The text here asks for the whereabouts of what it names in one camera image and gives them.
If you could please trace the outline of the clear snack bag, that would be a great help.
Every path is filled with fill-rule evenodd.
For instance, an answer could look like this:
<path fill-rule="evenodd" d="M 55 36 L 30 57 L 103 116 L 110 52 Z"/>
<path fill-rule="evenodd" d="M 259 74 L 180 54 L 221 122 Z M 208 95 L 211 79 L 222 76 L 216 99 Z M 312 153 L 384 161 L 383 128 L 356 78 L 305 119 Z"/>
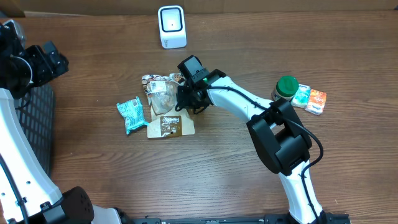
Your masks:
<path fill-rule="evenodd" d="M 186 109 L 176 111 L 177 88 L 185 83 L 179 73 L 147 74 L 142 86 L 150 106 L 151 122 L 147 127 L 149 139 L 174 138 L 195 134 L 194 122 Z"/>

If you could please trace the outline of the teal snack packet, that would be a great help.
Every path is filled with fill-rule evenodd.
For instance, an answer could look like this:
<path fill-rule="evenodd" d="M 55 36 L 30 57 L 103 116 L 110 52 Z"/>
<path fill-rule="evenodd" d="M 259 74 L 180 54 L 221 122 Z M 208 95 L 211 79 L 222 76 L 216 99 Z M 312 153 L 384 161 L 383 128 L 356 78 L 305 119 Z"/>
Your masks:
<path fill-rule="evenodd" d="M 141 128 L 142 126 L 149 125 L 144 117 L 144 107 L 138 96 L 124 103 L 117 103 L 116 107 L 120 115 L 124 118 L 124 125 L 127 135 Z"/>

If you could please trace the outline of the green lid jar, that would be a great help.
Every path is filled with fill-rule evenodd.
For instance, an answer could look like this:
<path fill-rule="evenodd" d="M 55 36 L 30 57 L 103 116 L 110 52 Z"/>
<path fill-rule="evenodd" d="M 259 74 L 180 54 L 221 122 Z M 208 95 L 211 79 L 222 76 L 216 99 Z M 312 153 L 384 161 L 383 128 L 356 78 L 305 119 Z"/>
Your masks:
<path fill-rule="evenodd" d="M 271 97 L 274 101 L 277 101 L 281 98 L 292 101 L 292 98 L 296 94 L 299 89 L 299 82 L 293 76 L 283 76 L 276 83 Z"/>

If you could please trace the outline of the teal Kleenex tissue pack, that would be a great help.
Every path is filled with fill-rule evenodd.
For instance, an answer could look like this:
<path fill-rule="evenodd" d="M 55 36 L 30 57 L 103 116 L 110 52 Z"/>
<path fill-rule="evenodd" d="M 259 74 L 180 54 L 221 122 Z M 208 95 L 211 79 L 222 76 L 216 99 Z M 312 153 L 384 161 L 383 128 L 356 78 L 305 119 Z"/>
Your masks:
<path fill-rule="evenodd" d="M 291 99 L 291 104 L 299 108 L 305 108 L 308 105 L 311 88 L 308 85 L 300 84 L 295 95 Z"/>

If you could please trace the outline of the orange Kleenex tissue pack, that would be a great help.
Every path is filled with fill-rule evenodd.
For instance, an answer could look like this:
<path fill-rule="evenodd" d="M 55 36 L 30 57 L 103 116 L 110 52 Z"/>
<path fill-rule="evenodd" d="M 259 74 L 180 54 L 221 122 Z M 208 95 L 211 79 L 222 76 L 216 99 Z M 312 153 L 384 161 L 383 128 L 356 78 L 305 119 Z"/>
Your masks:
<path fill-rule="evenodd" d="M 326 104 L 326 97 L 327 94 L 325 92 L 311 89 L 305 111 L 321 115 Z"/>

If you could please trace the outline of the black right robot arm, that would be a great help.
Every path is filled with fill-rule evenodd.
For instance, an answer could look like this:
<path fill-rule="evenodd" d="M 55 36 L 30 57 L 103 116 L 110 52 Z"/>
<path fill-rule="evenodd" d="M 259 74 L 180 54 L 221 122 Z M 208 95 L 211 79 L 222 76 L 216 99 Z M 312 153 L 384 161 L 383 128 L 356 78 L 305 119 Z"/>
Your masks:
<path fill-rule="evenodd" d="M 191 55 L 178 65 L 185 83 L 177 89 L 177 111 L 201 113 L 210 105 L 229 111 L 246 123 L 261 162 L 282 182 L 290 220 L 321 223 L 324 211 L 310 178 L 310 148 L 316 136 L 305 128 L 289 101 L 258 97 L 237 85 L 227 74 L 208 71 Z"/>

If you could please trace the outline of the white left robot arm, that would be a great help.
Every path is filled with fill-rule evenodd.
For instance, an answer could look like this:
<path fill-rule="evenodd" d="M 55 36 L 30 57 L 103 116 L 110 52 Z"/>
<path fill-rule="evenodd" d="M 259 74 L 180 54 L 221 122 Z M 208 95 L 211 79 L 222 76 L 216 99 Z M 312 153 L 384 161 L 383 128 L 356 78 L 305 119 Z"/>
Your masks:
<path fill-rule="evenodd" d="M 91 203 L 81 187 L 66 192 L 50 180 L 24 134 L 14 102 L 68 72 L 53 42 L 24 46 L 14 20 L 1 24 L 1 203 L 8 223 L 130 223 L 118 208 Z"/>

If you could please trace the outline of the white barcode scanner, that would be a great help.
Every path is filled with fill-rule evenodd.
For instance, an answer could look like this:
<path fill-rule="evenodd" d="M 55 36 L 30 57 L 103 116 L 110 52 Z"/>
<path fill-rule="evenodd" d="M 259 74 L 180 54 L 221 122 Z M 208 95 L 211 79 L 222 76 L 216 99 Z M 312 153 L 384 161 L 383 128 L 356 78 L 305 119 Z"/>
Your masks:
<path fill-rule="evenodd" d="M 184 10 L 178 5 L 162 6 L 158 10 L 161 45 L 164 49 L 179 49 L 187 45 Z"/>

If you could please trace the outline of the grey plastic basket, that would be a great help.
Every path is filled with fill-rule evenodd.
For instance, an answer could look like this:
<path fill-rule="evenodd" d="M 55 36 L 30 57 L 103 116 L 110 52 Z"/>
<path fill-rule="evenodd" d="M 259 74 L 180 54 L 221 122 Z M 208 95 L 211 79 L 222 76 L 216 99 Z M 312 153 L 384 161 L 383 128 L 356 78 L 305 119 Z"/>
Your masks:
<path fill-rule="evenodd" d="M 55 117 L 55 95 L 53 88 L 43 85 L 31 89 L 14 101 L 21 128 L 45 173 L 52 172 L 53 127 Z"/>

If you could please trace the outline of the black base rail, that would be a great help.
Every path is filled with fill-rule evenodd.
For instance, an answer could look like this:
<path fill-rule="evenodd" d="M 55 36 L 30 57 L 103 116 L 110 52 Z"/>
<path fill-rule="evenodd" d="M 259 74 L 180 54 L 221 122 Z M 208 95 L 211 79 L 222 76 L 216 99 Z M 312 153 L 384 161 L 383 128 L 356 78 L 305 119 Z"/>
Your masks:
<path fill-rule="evenodd" d="M 160 218 L 130 218 L 127 215 L 121 216 L 121 223 L 132 224 L 289 224 L 298 223 L 291 215 L 273 214 L 263 217 L 238 217 L 238 218 L 188 218 L 188 219 L 169 219 Z M 324 213 L 321 215 L 320 223 L 325 224 L 350 224 L 349 215 L 334 215 Z"/>

